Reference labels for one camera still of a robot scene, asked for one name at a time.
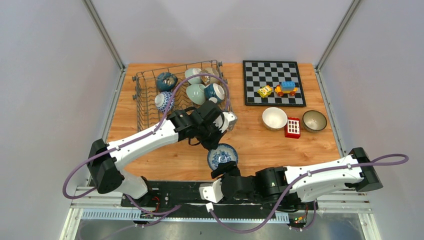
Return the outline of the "dark blue white bowl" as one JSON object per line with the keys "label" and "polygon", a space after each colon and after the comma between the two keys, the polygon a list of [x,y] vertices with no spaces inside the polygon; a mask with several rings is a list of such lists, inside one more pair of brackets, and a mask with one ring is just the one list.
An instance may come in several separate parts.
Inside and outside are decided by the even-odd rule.
{"label": "dark blue white bowl", "polygon": [[208,84],[204,89],[205,98],[216,104],[220,104],[225,99],[225,91],[217,83]]}

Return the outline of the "blue floral white bowl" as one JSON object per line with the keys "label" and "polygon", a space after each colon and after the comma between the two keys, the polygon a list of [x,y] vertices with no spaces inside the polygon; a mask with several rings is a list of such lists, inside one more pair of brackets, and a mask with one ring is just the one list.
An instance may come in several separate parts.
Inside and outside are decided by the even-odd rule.
{"label": "blue floral white bowl", "polygon": [[211,149],[207,153],[207,163],[212,171],[216,170],[219,164],[231,161],[238,164],[239,156],[236,149],[229,144],[220,143],[216,149]]}

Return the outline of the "grey wire dish rack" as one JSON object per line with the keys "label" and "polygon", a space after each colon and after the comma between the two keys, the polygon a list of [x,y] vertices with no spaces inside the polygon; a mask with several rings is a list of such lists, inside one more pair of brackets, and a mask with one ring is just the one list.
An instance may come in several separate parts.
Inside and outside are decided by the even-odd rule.
{"label": "grey wire dish rack", "polygon": [[[217,60],[206,60],[199,61],[194,63],[187,64],[174,64],[166,65],[164,67],[145,70],[137,72],[132,80],[135,82],[135,94],[132,96],[133,100],[136,102],[136,127],[137,131],[141,132],[147,128],[152,127],[154,124],[158,123],[163,113],[160,112],[154,103],[156,95],[160,92],[157,90],[156,78],[159,74],[169,72],[176,75],[178,78],[177,85],[184,80],[185,71],[190,68],[207,68],[210,67],[215,69],[219,73],[219,77],[228,84],[227,79],[224,78],[221,67],[223,66],[222,61]],[[168,115],[173,110],[184,110],[188,107],[199,107],[199,105],[193,103],[189,100],[189,97],[186,94],[186,89],[190,84],[188,82],[183,83],[183,85],[178,89],[175,95],[175,104],[172,110],[168,112]],[[227,103],[227,99],[219,104],[219,107],[224,112],[233,112],[231,103]]]}

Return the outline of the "cream beige bowl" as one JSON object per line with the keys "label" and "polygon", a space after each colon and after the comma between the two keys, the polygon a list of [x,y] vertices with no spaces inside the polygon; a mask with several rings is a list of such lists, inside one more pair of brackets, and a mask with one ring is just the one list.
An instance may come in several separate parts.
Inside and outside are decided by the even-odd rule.
{"label": "cream beige bowl", "polygon": [[268,107],[262,113],[262,122],[270,131],[283,129],[288,123],[287,114],[278,107]]}

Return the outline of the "black striped bowl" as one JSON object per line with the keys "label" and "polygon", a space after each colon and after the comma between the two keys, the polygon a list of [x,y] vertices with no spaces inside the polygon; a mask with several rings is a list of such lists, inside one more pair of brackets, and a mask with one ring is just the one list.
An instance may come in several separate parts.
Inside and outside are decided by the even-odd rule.
{"label": "black striped bowl", "polygon": [[322,112],[308,110],[302,115],[301,123],[308,132],[317,133],[327,127],[328,120]]}

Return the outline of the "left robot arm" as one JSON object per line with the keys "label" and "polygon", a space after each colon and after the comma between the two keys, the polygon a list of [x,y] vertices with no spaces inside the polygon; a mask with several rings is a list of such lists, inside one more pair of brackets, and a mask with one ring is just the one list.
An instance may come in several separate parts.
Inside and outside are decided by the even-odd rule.
{"label": "left robot arm", "polygon": [[199,107],[175,110],[159,123],[121,140],[105,143],[96,140],[90,150],[87,168],[99,194],[120,192],[134,198],[140,206],[149,206],[153,193],[147,181],[125,170],[125,167],[163,146],[197,139],[207,150],[215,150],[221,138],[237,122],[236,115],[223,111],[207,100]]}

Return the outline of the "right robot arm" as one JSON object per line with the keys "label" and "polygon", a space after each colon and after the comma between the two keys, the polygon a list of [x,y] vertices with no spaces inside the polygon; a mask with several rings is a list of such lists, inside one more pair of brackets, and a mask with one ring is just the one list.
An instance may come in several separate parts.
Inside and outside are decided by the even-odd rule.
{"label": "right robot arm", "polygon": [[253,176],[241,176],[232,162],[222,163],[213,176],[221,175],[212,183],[199,187],[203,200],[218,203],[222,199],[249,200],[253,203],[275,203],[285,194],[286,204],[298,209],[322,195],[345,188],[358,193],[375,191],[383,184],[362,147],[353,148],[338,160],[305,165],[269,167]]}

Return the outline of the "pale green bowl middle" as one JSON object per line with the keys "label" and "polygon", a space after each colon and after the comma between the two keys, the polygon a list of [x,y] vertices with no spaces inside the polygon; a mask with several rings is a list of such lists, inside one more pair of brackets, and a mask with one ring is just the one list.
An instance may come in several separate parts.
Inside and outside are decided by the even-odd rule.
{"label": "pale green bowl middle", "polygon": [[192,84],[186,88],[186,94],[194,104],[202,105],[206,101],[205,88],[203,84]]}

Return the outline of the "pale green bowl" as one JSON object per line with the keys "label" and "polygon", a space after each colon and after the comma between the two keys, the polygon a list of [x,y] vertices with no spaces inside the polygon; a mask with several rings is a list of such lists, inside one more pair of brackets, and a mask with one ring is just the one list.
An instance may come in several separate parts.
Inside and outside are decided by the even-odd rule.
{"label": "pale green bowl", "polygon": [[203,84],[192,84],[186,88],[186,94],[194,104],[202,105],[206,101],[205,88]]}
{"label": "pale green bowl", "polygon": [[[189,68],[184,72],[184,76],[185,76],[185,78],[189,78],[191,76],[200,74],[201,71],[202,71],[201,68],[197,68],[197,67]],[[195,77],[189,79],[188,83],[190,85],[203,84],[202,77],[201,76],[195,76]]]}

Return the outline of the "beige speckled bowl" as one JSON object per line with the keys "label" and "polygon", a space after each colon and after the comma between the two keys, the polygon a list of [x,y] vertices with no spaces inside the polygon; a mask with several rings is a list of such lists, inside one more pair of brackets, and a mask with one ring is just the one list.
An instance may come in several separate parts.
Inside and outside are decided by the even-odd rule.
{"label": "beige speckled bowl", "polygon": [[[216,77],[219,77],[219,72],[212,68],[212,67],[206,67],[206,68],[202,68],[201,71],[199,72],[200,74],[209,74],[209,75],[214,75]],[[207,86],[209,84],[220,84],[220,80],[216,79],[215,77],[211,77],[211,76],[206,76],[203,75],[200,77],[202,80],[202,83]]]}

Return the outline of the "pale green bowl rear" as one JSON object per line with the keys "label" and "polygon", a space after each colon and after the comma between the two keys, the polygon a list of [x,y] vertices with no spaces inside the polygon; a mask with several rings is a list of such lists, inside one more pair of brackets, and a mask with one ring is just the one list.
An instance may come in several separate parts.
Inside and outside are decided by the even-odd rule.
{"label": "pale green bowl rear", "polygon": [[[201,68],[197,68],[197,67],[189,68],[184,72],[184,76],[185,76],[185,78],[189,78],[191,76],[200,74],[201,71],[202,71]],[[189,79],[188,83],[190,85],[203,84],[202,77],[201,76],[195,76],[195,77]]]}

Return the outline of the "blue zigzag pattern bowl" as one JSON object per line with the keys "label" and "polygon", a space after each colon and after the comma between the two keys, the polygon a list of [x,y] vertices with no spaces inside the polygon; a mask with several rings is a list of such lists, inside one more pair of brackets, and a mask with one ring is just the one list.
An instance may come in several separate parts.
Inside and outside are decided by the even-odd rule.
{"label": "blue zigzag pattern bowl", "polygon": [[160,92],[154,99],[154,103],[155,106],[157,108],[157,110],[161,113],[164,113],[166,110],[166,106],[168,105],[168,103],[170,103],[169,105],[169,111],[172,110],[175,106],[175,99],[171,99],[172,96],[172,92],[170,91],[163,91]]}

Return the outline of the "dark teal glazed bowl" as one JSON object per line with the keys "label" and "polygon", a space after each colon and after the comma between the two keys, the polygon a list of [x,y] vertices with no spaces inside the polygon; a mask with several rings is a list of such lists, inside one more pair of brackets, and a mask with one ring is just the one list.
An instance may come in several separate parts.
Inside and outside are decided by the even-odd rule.
{"label": "dark teal glazed bowl", "polygon": [[162,72],[156,77],[156,88],[159,92],[171,92],[178,82],[176,75]]}

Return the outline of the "yellow toy block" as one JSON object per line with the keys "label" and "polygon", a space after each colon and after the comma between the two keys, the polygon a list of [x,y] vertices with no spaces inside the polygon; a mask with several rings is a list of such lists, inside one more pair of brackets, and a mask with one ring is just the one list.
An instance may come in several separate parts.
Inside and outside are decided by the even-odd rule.
{"label": "yellow toy block", "polygon": [[257,93],[259,94],[259,96],[260,96],[261,98],[266,98],[266,97],[268,97],[270,94],[272,94],[272,93],[273,93],[273,88],[272,88],[271,86],[269,86],[269,85],[266,85],[266,86],[263,86],[263,87],[259,88],[259,89],[257,90]]}

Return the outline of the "black white checkerboard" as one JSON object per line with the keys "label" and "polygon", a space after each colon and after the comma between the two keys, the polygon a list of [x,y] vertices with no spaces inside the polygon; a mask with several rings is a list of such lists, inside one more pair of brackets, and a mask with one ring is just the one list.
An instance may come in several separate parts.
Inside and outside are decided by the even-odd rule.
{"label": "black white checkerboard", "polygon": [[[306,107],[306,99],[301,75],[296,61],[244,60],[244,104],[246,106],[269,107]],[[295,82],[298,88],[294,96],[278,96],[274,89],[280,82]],[[257,93],[258,89],[269,85],[273,92],[265,98]]]}

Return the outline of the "red white toy block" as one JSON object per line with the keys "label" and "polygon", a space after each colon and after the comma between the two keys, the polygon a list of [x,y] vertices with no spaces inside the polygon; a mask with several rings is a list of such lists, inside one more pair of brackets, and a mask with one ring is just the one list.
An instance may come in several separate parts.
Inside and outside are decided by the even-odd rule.
{"label": "red white toy block", "polygon": [[300,119],[289,117],[284,129],[284,136],[286,138],[299,139],[301,137]]}

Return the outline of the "orange blue toy car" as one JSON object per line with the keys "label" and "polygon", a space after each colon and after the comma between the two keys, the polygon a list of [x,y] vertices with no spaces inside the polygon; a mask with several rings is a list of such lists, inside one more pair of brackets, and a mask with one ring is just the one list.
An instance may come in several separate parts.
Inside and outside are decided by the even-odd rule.
{"label": "orange blue toy car", "polygon": [[298,88],[296,87],[296,83],[293,81],[282,81],[278,84],[274,92],[279,96],[283,97],[284,95],[294,96],[297,92]]}

